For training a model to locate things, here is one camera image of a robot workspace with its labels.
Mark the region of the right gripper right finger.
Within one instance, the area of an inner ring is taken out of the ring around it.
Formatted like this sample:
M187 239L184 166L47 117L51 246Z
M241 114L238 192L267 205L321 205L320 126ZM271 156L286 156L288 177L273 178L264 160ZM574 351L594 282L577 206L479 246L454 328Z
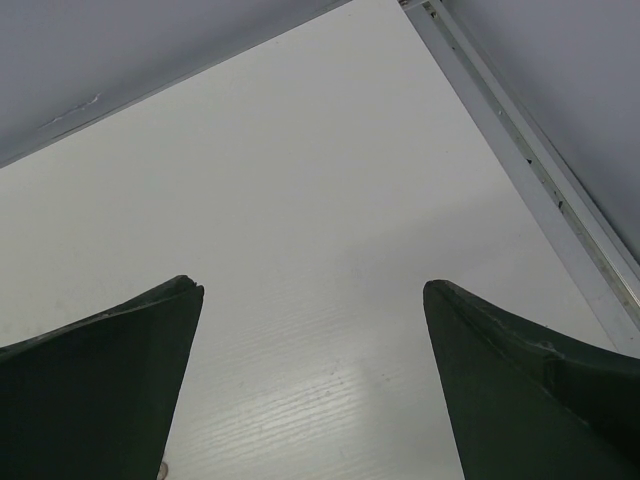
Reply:
M468 479L635 479L639 362L446 280L423 304Z

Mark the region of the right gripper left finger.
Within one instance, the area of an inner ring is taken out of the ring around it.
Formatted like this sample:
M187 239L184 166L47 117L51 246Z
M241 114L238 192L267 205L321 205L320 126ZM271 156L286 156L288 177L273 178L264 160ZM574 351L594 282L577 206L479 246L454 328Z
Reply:
M2 478L156 478L203 301L177 276L2 347Z

